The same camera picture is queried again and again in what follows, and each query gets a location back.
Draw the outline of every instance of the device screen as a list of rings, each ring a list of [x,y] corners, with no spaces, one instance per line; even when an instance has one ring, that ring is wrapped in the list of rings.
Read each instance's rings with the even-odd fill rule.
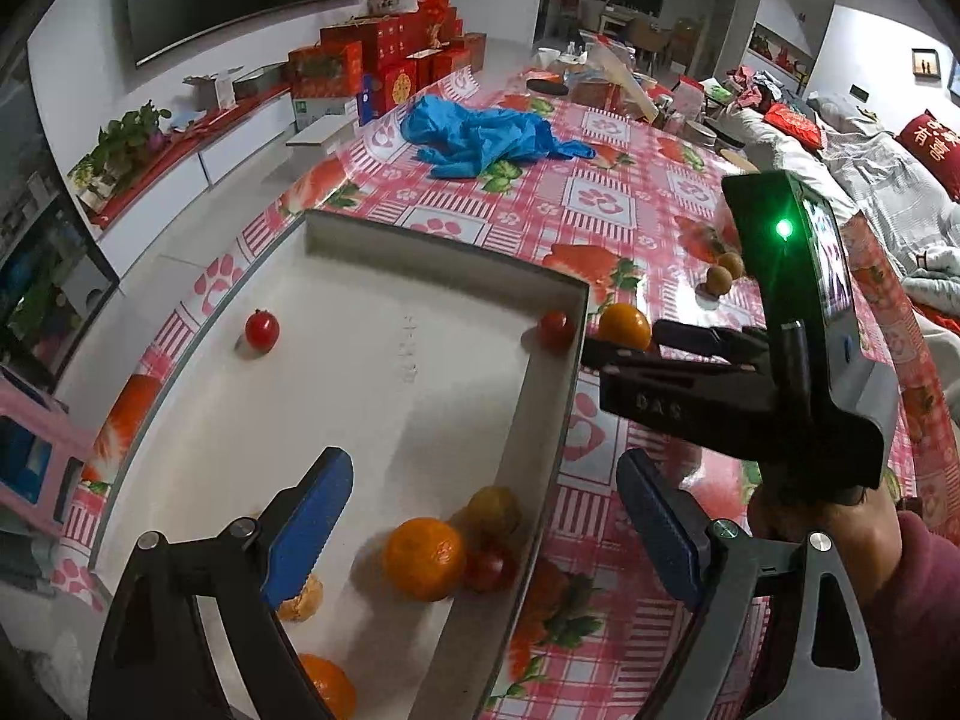
[[[832,319],[853,306],[853,292],[841,248],[840,233],[829,213],[806,197],[803,199],[803,210],[806,211],[813,229],[820,278],[820,303],[824,316]]]

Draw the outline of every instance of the white cardboard tray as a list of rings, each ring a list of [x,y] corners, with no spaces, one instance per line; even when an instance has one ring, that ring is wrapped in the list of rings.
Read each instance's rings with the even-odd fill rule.
[[[237,341],[265,308],[280,341]],[[548,310],[578,318],[563,357],[536,343]],[[315,573],[325,598],[286,631],[337,662],[355,720],[477,716],[539,547],[582,346],[587,287],[480,248],[307,212],[218,306],[141,427],[91,567],[113,592],[136,538],[207,538],[257,514],[323,449],[352,457],[354,486]],[[451,517],[507,485],[523,567],[507,592],[426,605],[390,586],[378,554],[410,517]],[[200,599],[229,701],[256,716],[211,599]]]

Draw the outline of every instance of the hand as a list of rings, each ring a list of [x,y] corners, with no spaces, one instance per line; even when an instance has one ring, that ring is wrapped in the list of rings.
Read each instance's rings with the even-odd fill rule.
[[[758,538],[803,543],[808,533],[822,531],[833,540],[843,560],[860,608],[880,592],[901,559],[899,520],[886,488],[867,490],[856,506],[834,503],[784,506],[764,485],[750,499],[750,529]]]

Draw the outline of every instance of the red pillow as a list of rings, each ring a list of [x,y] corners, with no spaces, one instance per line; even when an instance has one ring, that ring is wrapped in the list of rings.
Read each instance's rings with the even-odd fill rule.
[[[960,200],[960,136],[925,111],[896,139],[933,173],[954,200]]]
[[[793,135],[807,148],[824,147],[824,139],[820,133],[820,128],[807,117],[797,113],[789,105],[774,103],[764,115],[763,120],[767,124],[771,124],[772,127],[779,129],[780,132]]]

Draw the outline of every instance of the bolt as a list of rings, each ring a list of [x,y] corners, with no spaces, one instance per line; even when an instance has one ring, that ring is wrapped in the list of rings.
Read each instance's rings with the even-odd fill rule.
[[[256,531],[256,521],[249,517],[234,519],[230,524],[230,535],[234,538],[247,538]]]
[[[715,536],[720,536],[720,538],[736,538],[740,533],[740,528],[738,528],[736,522],[731,520],[716,519],[713,522],[713,532]]]
[[[157,531],[147,531],[141,533],[140,538],[136,540],[136,545],[140,549],[152,549],[160,543],[160,534]]]
[[[810,533],[810,546],[817,552],[827,552],[833,544],[826,533]]]

